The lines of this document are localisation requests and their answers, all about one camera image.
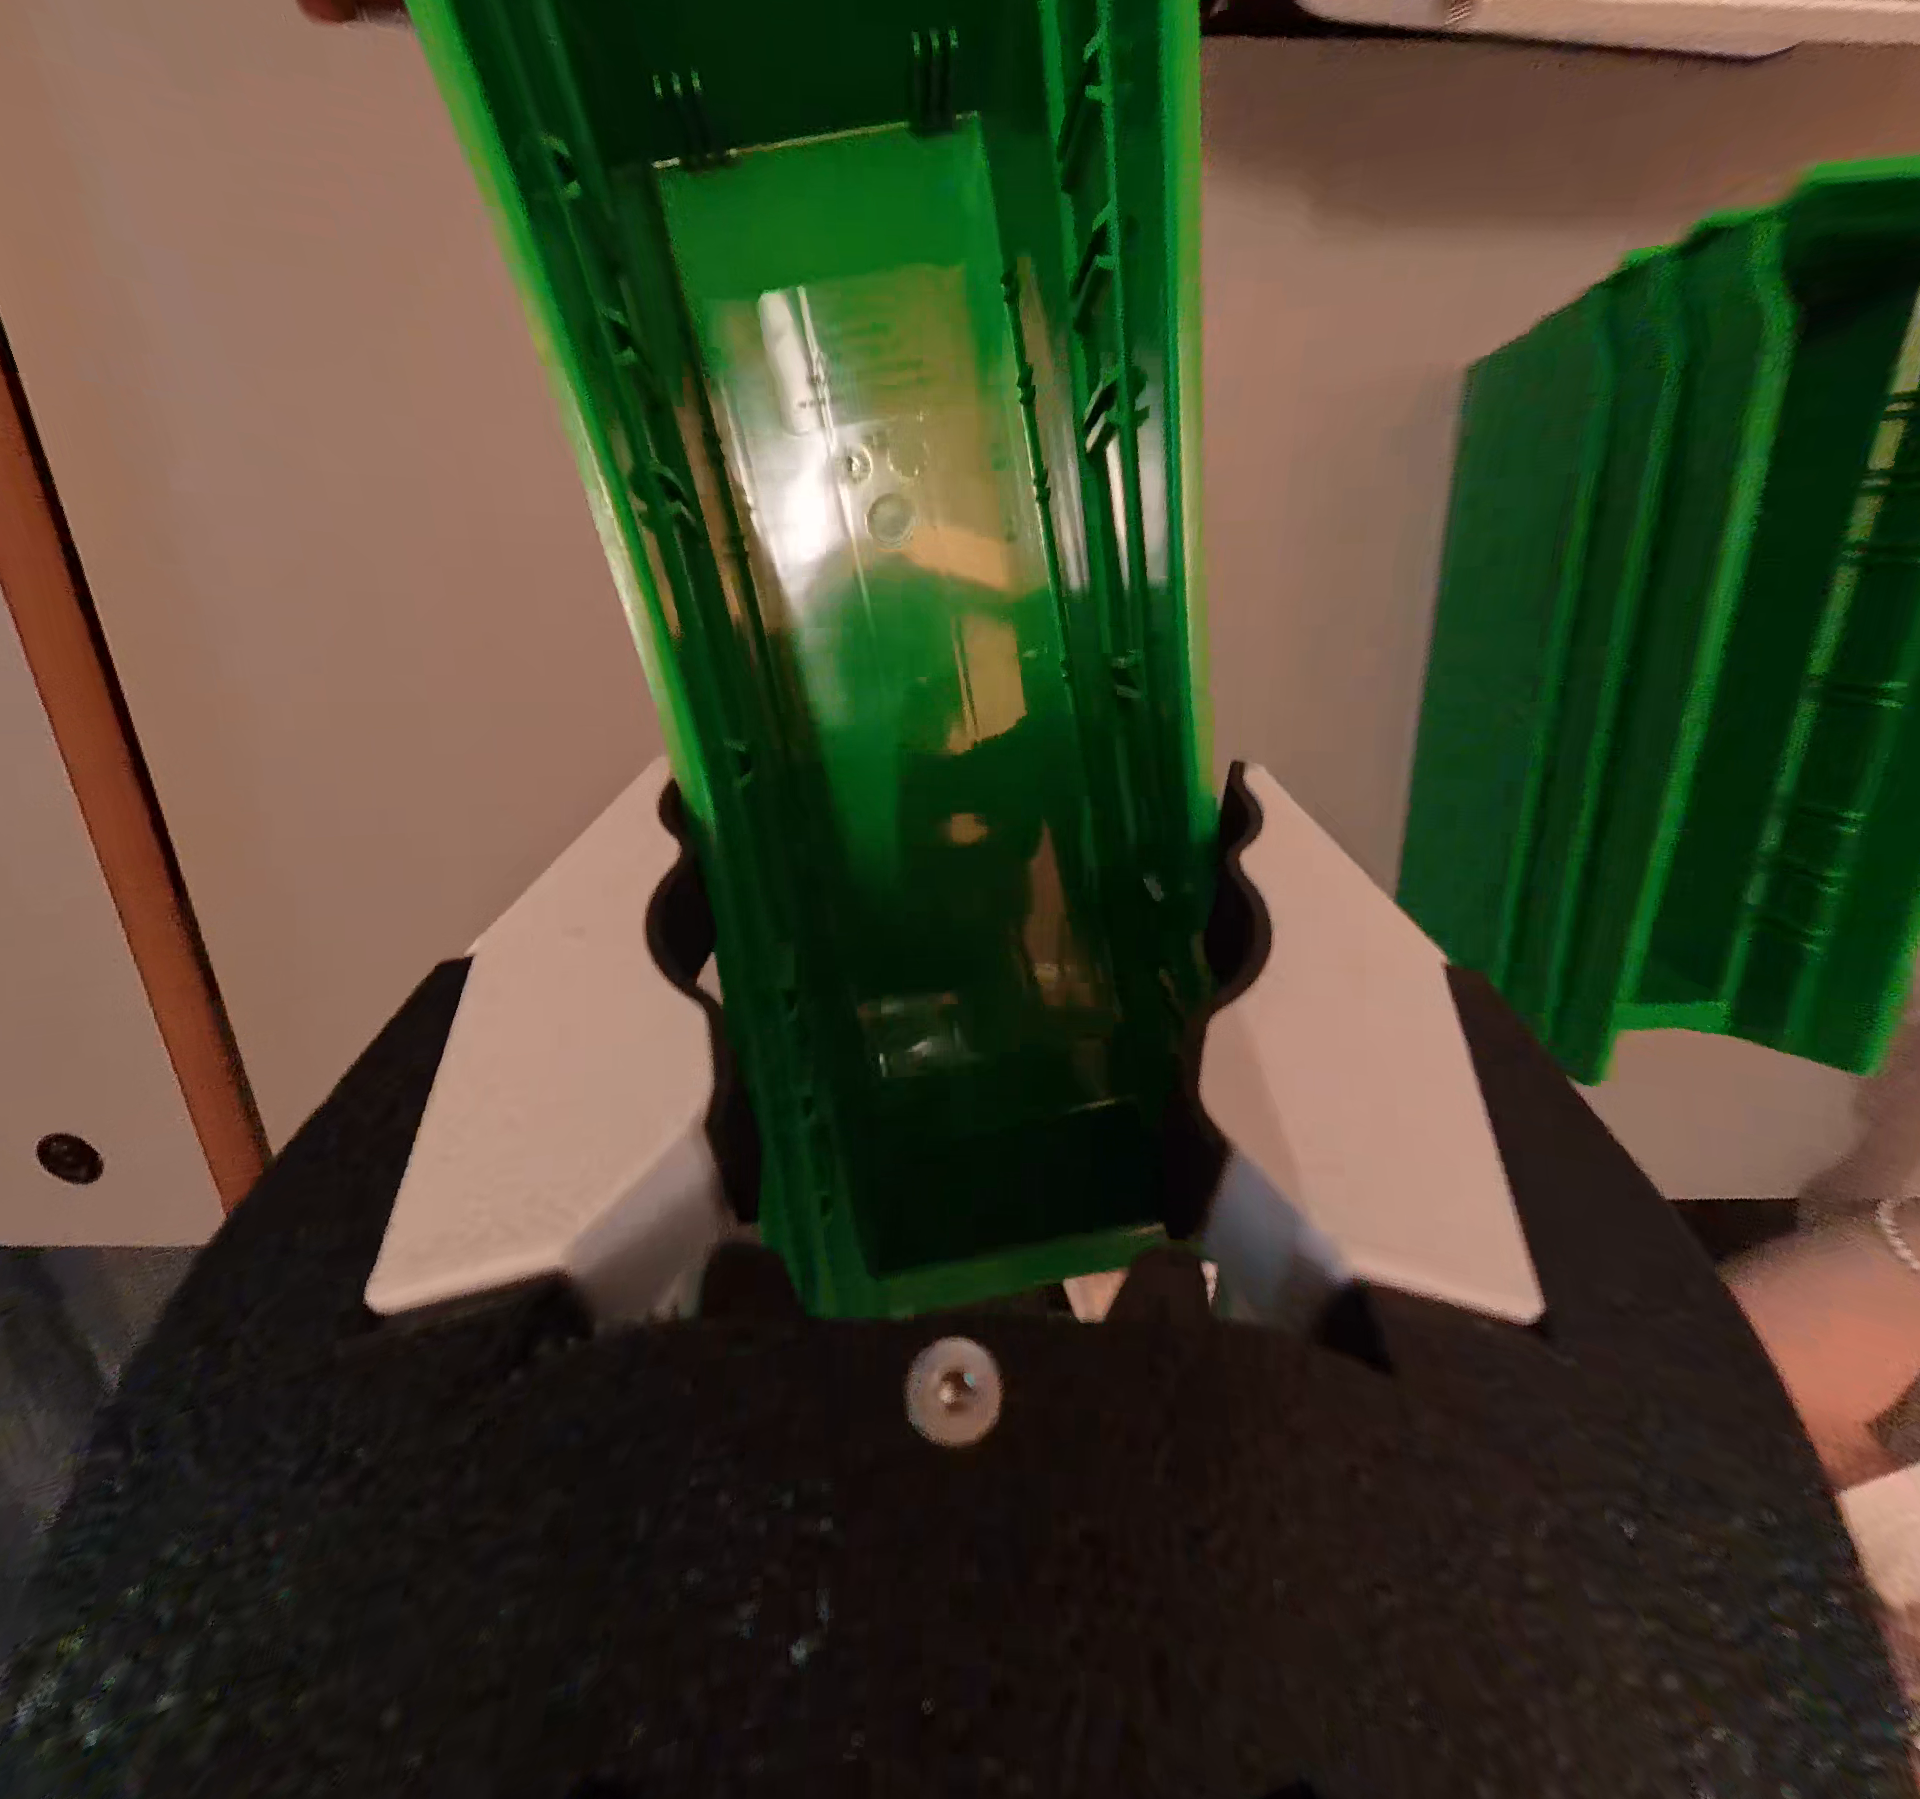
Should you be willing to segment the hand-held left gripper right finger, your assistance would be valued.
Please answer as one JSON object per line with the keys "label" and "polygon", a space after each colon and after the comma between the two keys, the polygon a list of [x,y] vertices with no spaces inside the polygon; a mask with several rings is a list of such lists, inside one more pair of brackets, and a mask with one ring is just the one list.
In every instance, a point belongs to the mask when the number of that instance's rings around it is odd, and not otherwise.
{"label": "hand-held left gripper right finger", "polygon": [[1225,1146],[1201,1246],[1228,1299],[1309,1326],[1366,1285],[1540,1320],[1445,956],[1264,766],[1229,770],[1222,838],[1250,925],[1196,1104]]}

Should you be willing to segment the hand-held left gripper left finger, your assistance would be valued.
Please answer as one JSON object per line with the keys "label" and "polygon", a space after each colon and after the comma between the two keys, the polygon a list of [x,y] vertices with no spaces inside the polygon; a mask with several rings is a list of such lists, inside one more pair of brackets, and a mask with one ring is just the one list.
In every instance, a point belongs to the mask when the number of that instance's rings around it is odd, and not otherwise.
{"label": "hand-held left gripper left finger", "polygon": [[735,1231],[711,949],[663,932],[670,780],[654,760],[472,942],[371,1313],[561,1282],[589,1315],[661,1315]]}

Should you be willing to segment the person's right forearm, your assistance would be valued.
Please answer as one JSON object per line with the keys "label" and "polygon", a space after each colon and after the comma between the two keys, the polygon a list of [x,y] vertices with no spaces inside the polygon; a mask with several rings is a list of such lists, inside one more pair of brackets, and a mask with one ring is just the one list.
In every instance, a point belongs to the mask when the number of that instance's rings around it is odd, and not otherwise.
{"label": "person's right forearm", "polygon": [[1917,1207],[1883,1200],[1737,1259],[1727,1276],[1832,1484],[1916,1455]]}

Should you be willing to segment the white patterned clothing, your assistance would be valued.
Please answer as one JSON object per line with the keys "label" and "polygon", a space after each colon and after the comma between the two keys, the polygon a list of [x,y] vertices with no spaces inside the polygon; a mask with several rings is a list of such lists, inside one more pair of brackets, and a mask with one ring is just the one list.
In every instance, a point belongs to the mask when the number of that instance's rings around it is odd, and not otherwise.
{"label": "white patterned clothing", "polygon": [[1836,1496],[1879,1618],[1917,1642],[1917,1467],[1860,1480]]}

